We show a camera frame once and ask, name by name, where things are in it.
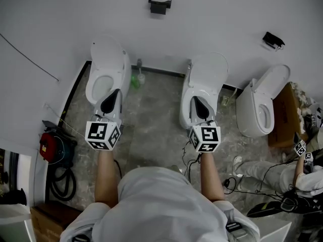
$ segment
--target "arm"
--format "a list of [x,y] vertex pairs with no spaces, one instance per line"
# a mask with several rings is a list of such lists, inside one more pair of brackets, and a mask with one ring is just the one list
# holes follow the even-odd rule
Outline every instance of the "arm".
[[95,202],[105,203],[110,208],[118,204],[118,185],[112,151],[100,151],[97,162]]
[[297,178],[299,177],[300,174],[304,173],[303,172],[303,166],[304,166],[304,158],[305,154],[299,157],[296,168],[295,168],[295,173],[294,173],[294,179],[293,179],[293,186],[296,187],[296,182]]
[[224,190],[212,153],[201,155],[201,192],[211,202],[224,201]]

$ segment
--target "white pants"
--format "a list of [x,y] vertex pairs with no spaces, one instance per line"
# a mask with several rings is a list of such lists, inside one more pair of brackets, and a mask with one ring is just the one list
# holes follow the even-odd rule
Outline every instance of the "white pants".
[[260,189],[260,184],[263,180],[261,191],[275,190],[282,194],[280,177],[283,170],[286,168],[286,165],[272,167],[274,165],[276,165],[276,163],[267,161],[248,161],[242,163],[235,170],[236,174],[247,175],[244,176],[240,182],[241,188],[243,190],[255,192]]

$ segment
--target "person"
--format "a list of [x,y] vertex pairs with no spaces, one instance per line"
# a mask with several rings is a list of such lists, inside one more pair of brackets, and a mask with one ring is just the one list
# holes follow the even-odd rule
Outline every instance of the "person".
[[237,189],[253,192],[275,190],[283,195],[295,188],[297,195],[312,198],[323,192],[323,168],[314,166],[312,173],[305,174],[304,158],[305,154],[298,158],[296,164],[276,165],[268,161],[242,162],[242,157],[236,156],[233,175],[242,176]]
[[100,151],[95,203],[60,241],[260,241],[258,227],[225,201],[211,153],[201,155],[200,168],[201,193],[162,167],[134,169],[117,186],[113,154]]

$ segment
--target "floor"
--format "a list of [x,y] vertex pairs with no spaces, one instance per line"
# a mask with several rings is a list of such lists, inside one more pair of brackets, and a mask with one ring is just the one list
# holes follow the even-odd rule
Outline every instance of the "floor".
[[[85,96],[89,70],[90,67],[78,85],[65,118],[66,122],[81,134],[85,133],[86,122],[93,114],[93,106]],[[179,124],[184,79],[151,72],[145,72],[145,75],[145,84],[138,89],[131,86],[123,105],[124,129],[114,149],[115,159],[120,163],[123,175],[141,166],[177,165],[179,169],[185,171],[182,156],[188,138],[186,131]],[[222,142],[214,153],[214,160],[222,180],[231,176],[232,160],[236,155],[241,155],[244,160],[281,161],[281,152],[268,147],[267,137],[253,139],[240,134],[236,123],[236,97],[234,96],[227,106],[220,103],[223,95],[231,96],[232,93],[230,90],[221,90],[216,115],[218,126],[221,127]],[[78,145],[72,168],[77,180],[77,192],[72,200],[65,203],[83,210],[94,202],[98,152],[91,149],[84,139],[69,127],[66,129],[76,136]],[[185,163],[195,159],[196,156],[192,145],[187,145]],[[192,165],[191,182],[194,188],[200,190],[198,164]],[[234,192],[227,195],[227,200],[246,214],[256,204],[272,199]],[[295,240],[295,231],[301,220],[299,215],[279,213],[269,218],[292,221],[286,241]]]

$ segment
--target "toilet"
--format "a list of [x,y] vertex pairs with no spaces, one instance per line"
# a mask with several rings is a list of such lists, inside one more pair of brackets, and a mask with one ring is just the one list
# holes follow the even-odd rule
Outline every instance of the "toilet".
[[[228,71],[228,62],[219,53],[204,54],[192,60],[185,76],[180,108],[180,124],[184,129],[199,125],[203,120],[215,121],[219,92],[228,78]],[[193,117],[191,106],[195,102],[207,116]]]
[[290,69],[277,65],[260,78],[252,79],[236,100],[239,131],[248,137],[260,137],[274,129],[273,99],[287,84]]
[[114,38],[103,34],[93,40],[91,57],[90,76],[85,89],[87,100],[95,105],[111,90],[120,89],[124,101],[131,80],[131,64],[126,51]]

